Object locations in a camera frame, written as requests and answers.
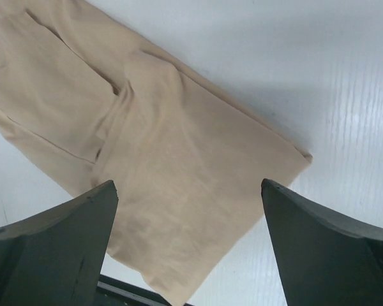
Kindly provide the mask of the beige t shirt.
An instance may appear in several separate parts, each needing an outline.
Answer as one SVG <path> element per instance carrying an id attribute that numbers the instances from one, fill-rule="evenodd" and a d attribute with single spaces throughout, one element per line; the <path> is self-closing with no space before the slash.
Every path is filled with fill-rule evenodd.
<path id="1" fill-rule="evenodd" d="M 113 180 L 108 254 L 183 305 L 312 161 L 85 1 L 0 1 L 0 133 L 71 196 Z"/>

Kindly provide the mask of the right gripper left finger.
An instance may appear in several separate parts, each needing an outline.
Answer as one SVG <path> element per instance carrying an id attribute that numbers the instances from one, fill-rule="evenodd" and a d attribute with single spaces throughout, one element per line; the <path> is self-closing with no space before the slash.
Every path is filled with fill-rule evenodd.
<path id="1" fill-rule="evenodd" d="M 117 203 L 109 180 L 0 227 L 0 305 L 91 305 Z"/>

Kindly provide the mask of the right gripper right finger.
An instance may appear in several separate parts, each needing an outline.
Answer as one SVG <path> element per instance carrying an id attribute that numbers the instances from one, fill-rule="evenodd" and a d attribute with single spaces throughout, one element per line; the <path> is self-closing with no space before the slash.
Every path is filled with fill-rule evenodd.
<path id="1" fill-rule="evenodd" d="M 288 305 L 383 305 L 383 228 L 261 184 Z"/>

